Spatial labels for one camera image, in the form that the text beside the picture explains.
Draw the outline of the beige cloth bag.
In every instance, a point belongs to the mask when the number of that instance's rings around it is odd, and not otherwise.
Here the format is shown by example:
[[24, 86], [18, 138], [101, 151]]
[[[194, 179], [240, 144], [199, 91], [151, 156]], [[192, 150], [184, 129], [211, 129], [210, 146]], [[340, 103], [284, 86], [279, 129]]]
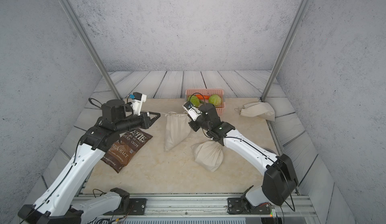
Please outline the beige cloth bag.
[[275, 110], [267, 102], [252, 102], [235, 110], [244, 117], [259, 117], [268, 121], [275, 121]]
[[161, 113], [156, 121], [154, 129], [151, 130], [153, 138], [147, 144], [147, 148], [163, 148], [168, 152], [183, 142], [190, 134], [188, 125], [190, 118], [186, 113], [176, 112]]
[[215, 172], [224, 160], [222, 145], [215, 141], [207, 141], [192, 146], [194, 160], [209, 172]]

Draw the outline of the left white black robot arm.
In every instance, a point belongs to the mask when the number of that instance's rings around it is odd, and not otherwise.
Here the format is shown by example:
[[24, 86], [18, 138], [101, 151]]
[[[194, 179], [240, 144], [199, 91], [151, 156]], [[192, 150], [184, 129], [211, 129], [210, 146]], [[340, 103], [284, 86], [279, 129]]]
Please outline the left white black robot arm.
[[68, 164], [34, 204], [21, 207], [18, 217], [28, 224], [86, 224], [103, 214], [127, 212], [130, 195], [119, 188], [82, 204], [73, 205], [72, 200], [121, 134], [148, 129], [160, 118], [160, 113], [141, 111], [141, 107], [142, 101], [135, 99], [130, 103], [113, 99], [101, 105], [102, 116], [79, 139]]

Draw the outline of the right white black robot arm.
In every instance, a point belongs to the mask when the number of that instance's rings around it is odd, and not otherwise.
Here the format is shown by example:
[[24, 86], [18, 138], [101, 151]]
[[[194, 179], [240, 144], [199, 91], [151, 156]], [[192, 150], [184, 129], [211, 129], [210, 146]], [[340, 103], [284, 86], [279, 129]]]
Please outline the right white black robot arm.
[[220, 119], [211, 103], [195, 107], [187, 101], [183, 108], [191, 119], [189, 126], [195, 132], [205, 130], [209, 139], [235, 151], [263, 175], [261, 186], [252, 186], [241, 196], [244, 211], [249, 213], [266, 203], [281, 207], [292, 198], [299, 182], [289, 156], [279, 156], [244, 137], [233, 125]]

